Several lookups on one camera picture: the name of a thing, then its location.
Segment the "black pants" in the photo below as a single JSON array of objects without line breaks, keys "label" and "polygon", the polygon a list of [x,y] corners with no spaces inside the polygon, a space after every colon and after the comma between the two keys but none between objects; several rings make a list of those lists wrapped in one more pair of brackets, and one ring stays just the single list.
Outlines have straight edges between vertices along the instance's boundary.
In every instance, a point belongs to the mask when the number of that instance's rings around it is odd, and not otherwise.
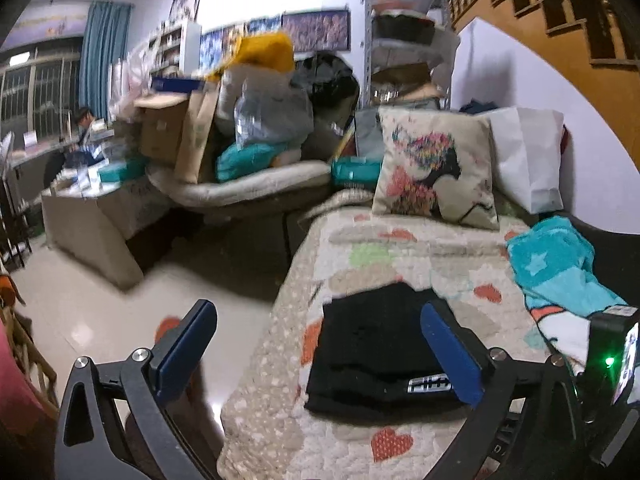
[{"label": "black pants", "polygon": [[323,318],[305,408],[351,422],[382,422],[460,408],[456,394],[427,378],[442,367],[424,338],[422,308],[456,317],[433,289],[405,282],[336,298]]}]

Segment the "turquoise white fleece blanket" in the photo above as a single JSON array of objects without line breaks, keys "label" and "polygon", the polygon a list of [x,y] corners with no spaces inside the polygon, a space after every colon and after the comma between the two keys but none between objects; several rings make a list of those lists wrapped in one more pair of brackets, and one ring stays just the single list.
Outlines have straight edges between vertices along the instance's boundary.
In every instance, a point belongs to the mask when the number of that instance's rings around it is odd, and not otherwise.
[{"label": "turquoise white fleece blanket", "polygon": [[552,217],[506,242],[514,280],[544,340],[576,373],[587,364],[590,316],[630,305],[593,273],[596,252],[570,220]]}]

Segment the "floral silhouette cushion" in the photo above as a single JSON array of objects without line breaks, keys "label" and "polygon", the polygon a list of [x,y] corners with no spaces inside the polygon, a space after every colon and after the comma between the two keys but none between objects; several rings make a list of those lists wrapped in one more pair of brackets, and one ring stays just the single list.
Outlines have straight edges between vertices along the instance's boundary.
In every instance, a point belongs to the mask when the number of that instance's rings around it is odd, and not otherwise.
[{"label": "floral silhouette cushion", "polygon": [[382,106],[384,156],[372,212],[499,227],[490,123],[483,117]]}]

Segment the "black clothing pile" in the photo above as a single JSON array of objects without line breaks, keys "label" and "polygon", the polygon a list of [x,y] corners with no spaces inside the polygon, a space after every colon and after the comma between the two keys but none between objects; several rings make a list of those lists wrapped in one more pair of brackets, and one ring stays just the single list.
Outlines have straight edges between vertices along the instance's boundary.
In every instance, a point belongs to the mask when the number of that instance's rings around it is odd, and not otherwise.
[{"label": "black clothing pile", "polygon": [[318,51],[295,62],[291,84],[307,93],[314,119],[335,131],[352,122],[360,97],[360,84],[344,58]]}]

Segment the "metal shelf rack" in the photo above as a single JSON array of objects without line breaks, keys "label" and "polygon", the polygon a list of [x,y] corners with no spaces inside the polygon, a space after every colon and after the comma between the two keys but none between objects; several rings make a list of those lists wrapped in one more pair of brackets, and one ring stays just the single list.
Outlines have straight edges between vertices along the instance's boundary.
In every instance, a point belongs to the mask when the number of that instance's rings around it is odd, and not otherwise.
[{"label": "metal shelf rack", "polygon": [[447,0],[363,0],[364,79],[361,104],[436,99],[450,107],[460,39]]}]

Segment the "beige low table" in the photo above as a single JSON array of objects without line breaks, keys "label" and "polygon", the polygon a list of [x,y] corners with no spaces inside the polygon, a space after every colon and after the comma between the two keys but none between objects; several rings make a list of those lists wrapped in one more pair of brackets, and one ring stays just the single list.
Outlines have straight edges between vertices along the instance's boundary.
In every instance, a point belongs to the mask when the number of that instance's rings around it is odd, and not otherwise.
[{"label": "beige low table", "polygon": [[128,243],[155,226],[172,203],[143,176],[85,190],[45,190],[41,206],[50,246],[126,290],[144,278],[142,264]]}]

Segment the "yellow bag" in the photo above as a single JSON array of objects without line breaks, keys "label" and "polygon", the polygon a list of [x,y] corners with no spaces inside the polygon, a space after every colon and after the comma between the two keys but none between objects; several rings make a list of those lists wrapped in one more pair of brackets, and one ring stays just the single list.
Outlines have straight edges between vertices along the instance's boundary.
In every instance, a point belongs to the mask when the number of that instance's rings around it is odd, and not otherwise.
[{"label": "yellow bag", "polygon": [[294,48],[286,32],[264,32],[253,36],[239,36],[222,61],[204,77],[207,81],[219,80],[228,68],[235,65],[251,65],[280,73],[294,70]]}]

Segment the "teal tissue pack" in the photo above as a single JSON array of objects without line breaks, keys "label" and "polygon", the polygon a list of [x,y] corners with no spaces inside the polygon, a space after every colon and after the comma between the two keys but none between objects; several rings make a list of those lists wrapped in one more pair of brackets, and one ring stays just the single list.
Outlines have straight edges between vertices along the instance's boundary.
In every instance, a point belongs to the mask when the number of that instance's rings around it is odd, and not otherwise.
[{"label": "teal tissue pack", "polygon": [[381,159],[341,157],[331,162],[331,179],[337,188],[363,188],[374,191],[381,169]]}]

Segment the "brown cardboard box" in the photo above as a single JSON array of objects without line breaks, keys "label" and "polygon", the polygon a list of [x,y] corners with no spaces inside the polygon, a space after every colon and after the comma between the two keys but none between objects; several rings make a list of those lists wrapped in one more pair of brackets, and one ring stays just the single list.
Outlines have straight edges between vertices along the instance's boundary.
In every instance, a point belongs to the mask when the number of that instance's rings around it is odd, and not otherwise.
[{"label": "brown cardboard box", "polygon": [[184,93],[160,92],[134,101],[142,120],[143,156],[165,165],[176,162],[188,105],[189,98]]}]

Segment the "clear plastic bag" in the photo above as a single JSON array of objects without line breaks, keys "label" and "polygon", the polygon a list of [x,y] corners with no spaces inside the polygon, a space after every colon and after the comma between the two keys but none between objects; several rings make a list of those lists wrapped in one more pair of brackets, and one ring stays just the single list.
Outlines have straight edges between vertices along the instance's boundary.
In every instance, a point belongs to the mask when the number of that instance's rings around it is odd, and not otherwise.
[{"label": "clear plastic bag", "polygon": [[307,92],[291,84],[290,74],[239,64],[222,74],[215,125],[240,148],[300,148],[314,131],[314,111]]}]

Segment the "wall poster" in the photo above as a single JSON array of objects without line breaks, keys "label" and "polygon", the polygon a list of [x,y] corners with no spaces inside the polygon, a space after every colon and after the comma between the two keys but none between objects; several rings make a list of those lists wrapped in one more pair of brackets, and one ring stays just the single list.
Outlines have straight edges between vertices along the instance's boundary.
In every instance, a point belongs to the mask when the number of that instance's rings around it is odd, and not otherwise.
[{"label": "wall poster", "polygon": [[350,50],[348,9],[285,13],[281,28],[291,38],[295,53]]}]

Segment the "blue curtain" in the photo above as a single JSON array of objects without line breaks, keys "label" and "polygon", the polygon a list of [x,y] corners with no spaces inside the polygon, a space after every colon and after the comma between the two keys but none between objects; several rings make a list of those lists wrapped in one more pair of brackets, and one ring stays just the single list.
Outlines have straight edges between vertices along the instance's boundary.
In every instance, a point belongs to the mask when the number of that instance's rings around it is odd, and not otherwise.
[{"label": "blue curtain", "polygon": [[97,118],[108,115],[110,66],[126,55],[128,30],[134,6],[114,1],[93,1],[82,40],[78,103]]}]

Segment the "heart patterned quilt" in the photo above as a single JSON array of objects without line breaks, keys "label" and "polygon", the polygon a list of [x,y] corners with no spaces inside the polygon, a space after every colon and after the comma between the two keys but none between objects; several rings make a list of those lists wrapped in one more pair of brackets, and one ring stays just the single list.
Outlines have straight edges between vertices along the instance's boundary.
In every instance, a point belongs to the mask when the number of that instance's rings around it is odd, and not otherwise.
[{"label": "heart patterned quilt", "polygon": [[548,354],[506,255],[527,223],[510,207],[498,221],[482,230],[361,207],[316,220],[222,408],[221,477],[425,477],[469,411],[424,393],[437,361],[422,306],[445,301],[514,358]]}]

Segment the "orange slipper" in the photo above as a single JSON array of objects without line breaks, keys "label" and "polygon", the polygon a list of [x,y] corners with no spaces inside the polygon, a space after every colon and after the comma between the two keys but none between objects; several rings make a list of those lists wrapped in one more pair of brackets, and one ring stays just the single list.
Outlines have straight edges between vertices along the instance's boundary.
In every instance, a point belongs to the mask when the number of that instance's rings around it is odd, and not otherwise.
[{"label": "orange slipper", "polygon": [[154,335],[154,342],[157,344],[167,332],[178,327],[180,323],[181,318],[177,318],[176,316],[168,316],[167,318],[164,318],[163,321],[160,322],[160,325],[157,326]]}]

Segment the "wooden staircase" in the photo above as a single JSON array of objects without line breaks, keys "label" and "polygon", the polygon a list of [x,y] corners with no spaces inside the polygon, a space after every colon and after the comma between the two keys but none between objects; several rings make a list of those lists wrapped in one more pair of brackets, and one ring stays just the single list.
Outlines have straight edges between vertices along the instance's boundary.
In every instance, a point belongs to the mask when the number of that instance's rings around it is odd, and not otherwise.
[{"label": "wooden staircase", "polygon": [[639,44],[608,0],[447,0],[455,30],[494,25],[561,73],[639,161]]}]

